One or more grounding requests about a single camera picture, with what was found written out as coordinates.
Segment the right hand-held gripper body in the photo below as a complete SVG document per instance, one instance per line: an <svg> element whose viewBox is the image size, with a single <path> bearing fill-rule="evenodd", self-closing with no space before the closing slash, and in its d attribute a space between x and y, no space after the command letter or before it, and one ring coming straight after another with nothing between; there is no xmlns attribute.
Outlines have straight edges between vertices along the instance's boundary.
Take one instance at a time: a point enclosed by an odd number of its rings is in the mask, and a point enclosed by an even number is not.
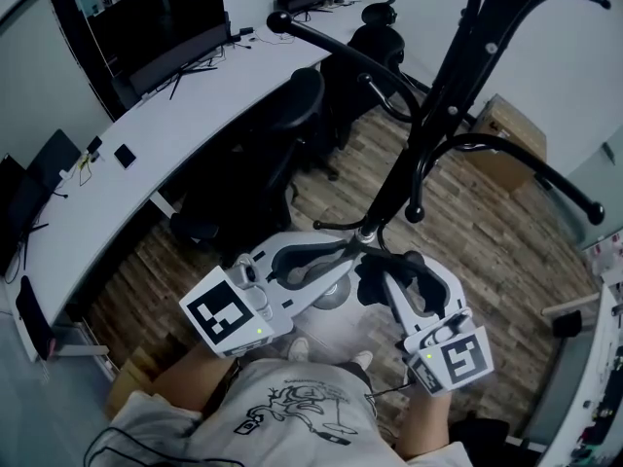
<svg viewBox="0 0 623 467"><path fill-rule="evenodd" d="M484 326L471 310L459 310L404 341L406 363L431 396L459 389L494 370Z"/></svg>

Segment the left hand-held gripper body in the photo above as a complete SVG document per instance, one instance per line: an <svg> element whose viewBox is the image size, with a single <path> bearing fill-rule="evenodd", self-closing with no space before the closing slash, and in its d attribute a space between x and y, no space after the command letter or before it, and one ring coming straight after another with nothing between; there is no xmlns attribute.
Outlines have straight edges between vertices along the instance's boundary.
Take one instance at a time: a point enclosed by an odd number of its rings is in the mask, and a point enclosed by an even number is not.
<svg viewBox="0 0 623 467"><path fill-rule="evenodd" d="M215 267L179 302L217 356L241 356L294 330L287 300L269 292L272 261L284 246L283 237L267 239L229 268Z"/></svg>

